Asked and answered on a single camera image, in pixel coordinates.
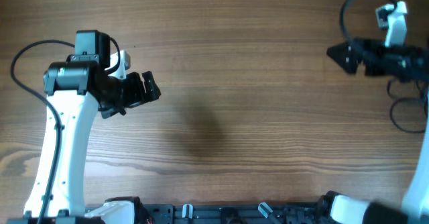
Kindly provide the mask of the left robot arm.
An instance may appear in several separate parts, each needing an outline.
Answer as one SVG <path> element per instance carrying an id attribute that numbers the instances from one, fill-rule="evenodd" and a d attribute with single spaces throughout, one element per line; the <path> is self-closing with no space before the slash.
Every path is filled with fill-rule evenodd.
<path id="1" fill-rule="evenodd" d="M 124 50 L 97 30 L 81 30 L 74 53 L 52 63 L 44 73 L 46 131 L 36 180 L 19 223 L 147 223 L 137 197 L 109 199 L 88 211 L 84 167 L 88 138 L 96 115 L 109 118 L 159 99 L 151 72 L 130 72 Z"/>

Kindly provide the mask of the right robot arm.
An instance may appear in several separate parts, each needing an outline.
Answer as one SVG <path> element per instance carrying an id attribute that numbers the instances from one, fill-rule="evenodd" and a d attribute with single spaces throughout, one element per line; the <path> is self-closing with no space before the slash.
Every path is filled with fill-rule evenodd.
<path id="1" fill-rule="evenodd" d="M 331 46 L 326 55 L 346 73 L 355 74 L 360 63 L 367 76 L 394 76 L 402 82 L 428 84 L 428 49 L 416 46 L 385 46 L 379 40 L 358 39 Z M 330 191 L 319 198 L 316 220 L 333 223 L 427 223 L 428 222 L 428 127 L 424 134 L 414 175 L 400 208 L 378 201 L 363 201 Z"/>

